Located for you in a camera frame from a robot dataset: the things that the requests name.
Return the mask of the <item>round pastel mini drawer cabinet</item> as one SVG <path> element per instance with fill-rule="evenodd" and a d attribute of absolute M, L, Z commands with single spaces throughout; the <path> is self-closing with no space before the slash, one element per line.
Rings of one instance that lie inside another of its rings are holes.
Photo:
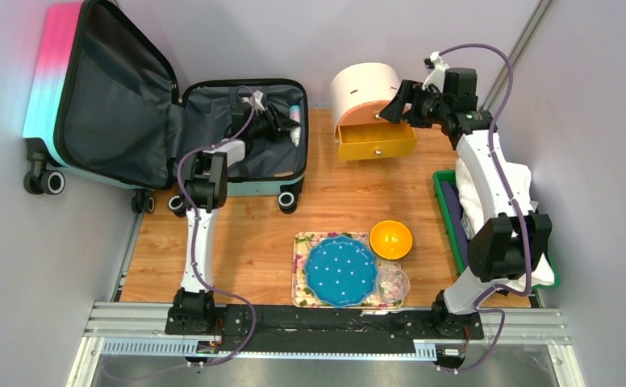
<path fill-rule="evenodd" d="M 353 64 L 334 76 L 329 91 L 341 160 L 376 160 L 413 153 L 417 144 L 414 129 L 379 116 L 399 84 L 395 70 L 379 62 Z"/>

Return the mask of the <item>green plastic tray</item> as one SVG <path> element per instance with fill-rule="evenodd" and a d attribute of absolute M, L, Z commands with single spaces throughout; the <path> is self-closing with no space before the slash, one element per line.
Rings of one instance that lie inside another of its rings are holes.
<path fill-rule="evenodd" d="M 457 275 L 460 275 L 468 268 L 470 239 L 466 236 L 465 228 L 461 225 L 461 219 L 465 212 L 458 198 L 456 173 L 453 170 L 436 171 L 432 174 L 432 180 Z"/>

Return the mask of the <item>white garment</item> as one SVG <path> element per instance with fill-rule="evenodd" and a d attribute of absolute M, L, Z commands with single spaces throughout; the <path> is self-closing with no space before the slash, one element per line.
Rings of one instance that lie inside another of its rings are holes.
<path fill-rule="evenodd" d="M 535 209 L 530 197 L 532 174 L 528 166 L 505 162 L 503 169 L 514 194 L 518 195 L 520 205 L 530 205 Z M 463 210 L 461 226 L 465 232 L 465 237 L 470 241 L 483 227 L 485 219 L 474 181 L 461 158 L 458 158 L 455 164 L 455 178 L 458 199 Z M 532 285 L 554 285 L 555 281 L 554 271 L 546 255 L 543 255 L 536 269 L 532 272 Z"/>

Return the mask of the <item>pink and teal kids suitcase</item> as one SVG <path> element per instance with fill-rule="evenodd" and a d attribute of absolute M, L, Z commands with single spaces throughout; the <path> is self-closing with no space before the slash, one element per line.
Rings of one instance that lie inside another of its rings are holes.
<path fill-rule="evenodd" d="M 57 195 L 65 172 L 134 191 L 135 213 L 152 212 L 152 193 L 177 184 L 178 164 L 229 131 L 231 109 L 260 90 L 264 106 L 286 113 L 301 105 L 296 148 L 285 136 L 250 140 L 228 170 L 228 195 L 274 196 L 284 213 L 303 192 L 308 154 L 308 98 L 285 78 L 203 81 L 180 91 L 172 65 L 110 1 L 48 8 L 23 140 L 24 190 Z"/>

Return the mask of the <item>navy blue garment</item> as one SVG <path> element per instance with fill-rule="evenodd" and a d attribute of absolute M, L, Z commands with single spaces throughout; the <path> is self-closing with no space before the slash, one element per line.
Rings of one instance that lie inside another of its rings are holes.
<path fill-rule="evenodd" d="M 455 238 L 457 241 L 458 251 L 460 252 L 461 261 L 465 268 L 468 267 L 468 237 L 465 233 L 465 228 L 461 224 L 462 215 L 464 214 L 463 208 L 459 201 L 457 187 L 448 181 L 442 181 L 440 183 L 446 206 L 449 212 L 449 219 L 451 221 Z"/>

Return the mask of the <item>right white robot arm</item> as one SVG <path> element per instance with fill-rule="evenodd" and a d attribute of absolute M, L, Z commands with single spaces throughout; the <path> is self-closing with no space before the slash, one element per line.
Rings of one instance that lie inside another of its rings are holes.
<path fill-rule="evenodd" d="M 474 323 L 478 307 L 496 290 L 512 292 L 510 281 L 523 278 L 521 295 L 532 289 L 532 272 L 546 251 L 552 222 L 523 204 L 511 187 L 499 147 L 497 118 L 477 108 L 474 69 L 450 68 L 442 85 L 403 80 L 379 117 L 416 128 L 437 124 L 464 162 L 485 220 L 468 244 L 468 267 L 438 293 L 429 325 L 443 338 Z"/>

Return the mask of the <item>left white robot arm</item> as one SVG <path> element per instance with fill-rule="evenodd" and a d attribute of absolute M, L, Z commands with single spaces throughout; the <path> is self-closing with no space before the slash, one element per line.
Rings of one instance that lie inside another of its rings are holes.
<path fill-rule="evenodd" d="M 258 110 L 243 102 L 245 119 L 238 119 L 218 143 L 183 156 L 178 164 L 178 195 L 169 208 L 187 221 L 186 261 L 179 289 L 169 309 L 167 328 L 205 335 L 217 324 L 212 274 L 216 222 L 228 196 L 228 170 L 247 156 L 248 142 L 266 136 L 284 135 L 295 147 L 301 144 L 303 112 L 297 104 L 285 114 L 270 106 Z"/>

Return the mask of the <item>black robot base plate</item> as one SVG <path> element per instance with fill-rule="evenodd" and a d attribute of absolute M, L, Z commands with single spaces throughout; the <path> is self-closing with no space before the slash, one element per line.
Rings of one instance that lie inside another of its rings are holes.
<path fill-rule="evenodd" d="M 439 331 L 430 310 L 400 310 L 385 314 L 353 309 L 306 309 L 294 306 L 226 305 L 215 308 L 207 321 L 169 312 L 167 335 L 215 339 L 223 352 L 239 354 L 408 355 L 418 340 L 452 340 L 464 347 L 467 339 L 483 339 L 480 318 Z"/>

